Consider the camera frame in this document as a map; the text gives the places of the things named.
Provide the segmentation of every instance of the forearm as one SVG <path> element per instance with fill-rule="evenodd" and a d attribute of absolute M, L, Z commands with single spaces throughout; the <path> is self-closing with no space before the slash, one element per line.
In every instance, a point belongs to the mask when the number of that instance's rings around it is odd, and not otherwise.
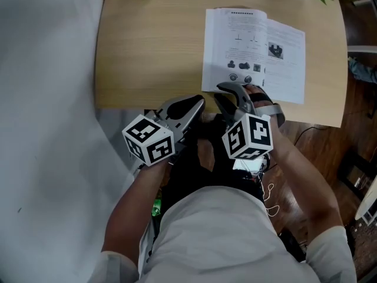
<path fill-rule="evenodd" d="M 140 239 L 150 221 L 166 166 L 165 160 L 140 170 L 109 218 L 102 251 L 119 252 L 137 265 Z"/>
<path fill-rule="evenodd" d="M 309 222 L 315 223 L 317 219 L 327 217 L 331 222 L 341 225 L 338 202 L 326 180 L 287 138 L 281 134 L 276 138 L 272 157 L 283 171 Z"/>

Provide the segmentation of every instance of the open booklet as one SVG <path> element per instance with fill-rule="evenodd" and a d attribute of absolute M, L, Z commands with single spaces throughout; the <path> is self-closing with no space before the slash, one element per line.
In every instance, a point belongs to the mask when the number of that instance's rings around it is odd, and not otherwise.
<path fill-rule="evenodd" d="M 274 100 L 303 104 L 305 33 L 256 9 L 207 9 L 202 91 L 225 81 L 261 86 Z"/>

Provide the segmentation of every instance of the white wall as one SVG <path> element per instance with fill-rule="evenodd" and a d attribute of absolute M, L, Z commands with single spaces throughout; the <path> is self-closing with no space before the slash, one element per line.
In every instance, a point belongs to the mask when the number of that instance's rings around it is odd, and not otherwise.
<path fill-rule="evenodd" d="M 0 0 L 4 283 L 85 282 L 132 181 L 93 107 L 101 7 L 102 0 Z M 112 115 L 111 122 L 122 116 Z"/>

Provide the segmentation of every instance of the wooden floor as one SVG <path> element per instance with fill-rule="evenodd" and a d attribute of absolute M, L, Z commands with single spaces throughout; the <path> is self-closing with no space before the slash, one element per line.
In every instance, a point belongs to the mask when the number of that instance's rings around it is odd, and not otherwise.
<path fill-rule="evenodd" d="M 377 18 L 374 16 L 372 7 L 355 8 L 349 1 L 344 0 L 341 0 L 341 6 L 348 44 L 377 45 Z M 352 56 L 371 67 L 377 65 L 375 55 L 353 54 Z M 343 183 L 337 180 L 336 172 L 348 149 L 353 148 L 362 157 L 369 160 L 377 146 L 377 114 L 373 119 L 366 116 L 368 110 L 372 108 L 372 102 L 369 99 L 371 91 L 370 84 L 356 81 L 349 73 L 342 127 L 329 128 L 324 131 L 311 129 L 297 143 L 297 148 L 319 169 L 334 190 L 345 225 L 353 219 L 360 201 Z M 287 122 L 283 127 L 283 133 L 294 142 L 299 134 L 310 126 L 310 124 Z M 275 167 L 264 176 L 265 188 L 270 182 L 275 184 L 275 188 L 272 191 L 272 198 L 266 202 L 266 206 L 280 205 L 279 213 L 271 218 L 275 229 L 280 232 L 283 228 L 288 228 L 299 242 L 304 242 L 307 235 L 305 217 L 292 196 L 279 167 Z M 364 238 L 362 235 L 358 235 L 356 238 L 356 254 L 360 240 L 363 242 L 363 248 L 370 251 L 369 254 L 371 254 L 369 259 L 355 259 L 358 278 L 377 264 L 377 255 L 373 256 L 373 253 L 377 252 L 376 242 L 373 246 L 368 247 L 367 239 L 377 239 L 377 228 Z"/>

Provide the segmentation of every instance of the black cable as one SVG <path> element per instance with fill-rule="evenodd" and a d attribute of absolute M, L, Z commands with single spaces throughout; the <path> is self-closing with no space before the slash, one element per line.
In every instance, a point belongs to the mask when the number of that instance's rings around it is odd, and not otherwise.
<path fill-rule="evenodd" d="M 302 132 L 300 133 L 299 137 L 296 139 L 295 144 L 294 144 L 295 147 L 296 147 L 298 141 L 300 140 L 300 138 L 302 137 L 302 135 L 303 135 L 305 132 L 307 132 L 308 130 L 310 130 L 310 129 L 316 129 L 316 130 L 328 130 L 329 127 L 322 129 L 322 128 L 317 128 L 317 127 L 315 127 L 315 126 L 312 126 L 312 127 L 309 127 L 309 128 L 307 128 L 307 129 L 305 129 L 304 131 L 302 131 Z M 276 166 L 277 166 L 277 163 L 275 163 L 271 168 L 269 168 L 268 170 L 266 170 L 265 173 L 268 172 L 269 170 L 272 170 L 272 169 L 273 169 L 274 167 L 276 167 Z"/>

